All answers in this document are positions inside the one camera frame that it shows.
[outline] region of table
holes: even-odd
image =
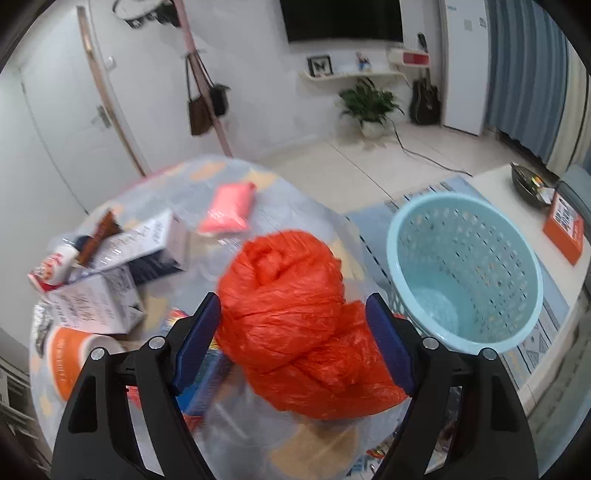
[[[569,311],[548,352],[543,356],[528,381],[519,389],[519,397],[526,414],[529,414],[556,376],[564,354],[573,343],[573,334],[583,312],[577,309],[589,262],[591,247],[583,242],[583,254],[572,266],[562,252],[543,233],[545,212],[526,203],[517,193],[511,180],[511,166],[490,170],[468,182],[489,202],[498,208],[520,229],[540,261],[556,283]]]
[[[186,272],[148,283],[140,290],[146,318],[122,341],[128,349],[159,334],[170,309],[192,314],[241,245],[255,236],[283,229],[302,229],[326,243],[342,262],[347,301],[381,291],[362,267],[359,232],[343,216],[299,192],[276,174],[241,160],[206,156],[173,167],[137,184],[93,212],[75,232],[91,234],[106,209],[128,229],[172,208],[194,232],[216,188],[225,183],[256,184],[256,202],[248,232],[222,239],[191,235],[190,267]],[[47,443],[53,448],[65,403],[51,384],[45,358],[30,344],[33,403]],[[233,478],[342,479],[355,460],[395,429],[408,402],[371,417],[339,422],[312,422],[279,412],[254,394],[235,367],[222,385],[204,424],[194,438],[219,480]],[[147,468],[161,473],[141,412],[130,404],[138,446]]]

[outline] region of blue gripper pad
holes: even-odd
[[[195,312],[194,315],[198,317],[177,355],[173,387],[179,392],[195,381],[222,318],[222,304],[219,297],[215,294],[209,297],[209,301],[206,297],[203,302],[207,303],[205,305],[202,303]]]
[[[412,396],[417,388],[413,376],[413,359],[392,325],[392,313],[378,300],[378,293],[370,295],[365,303],[365,317],[392,380],[406,395]]]

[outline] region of orange cup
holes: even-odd
[[[47,365],[53,385],[64,401],[70,398],[86,358],[91,351],[100,346],[109,353],[124,351],[117,340],[106,335],[66,327],[56,327],[49,334],[46,346]]]

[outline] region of green plant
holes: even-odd
[[[345,103],[341,115],[350,115],[363,126],[363,122],[379,122],[382,125],[388,120],[387,114],[394,110],[404,112],[397,104],[398,98],[387,90],[379,90],[367,79],[358,79],[354,88],[343,90],[339,96]]]

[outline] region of black tv screen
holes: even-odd
[[[287,39],[402,42],[399,0],[281,0]]]

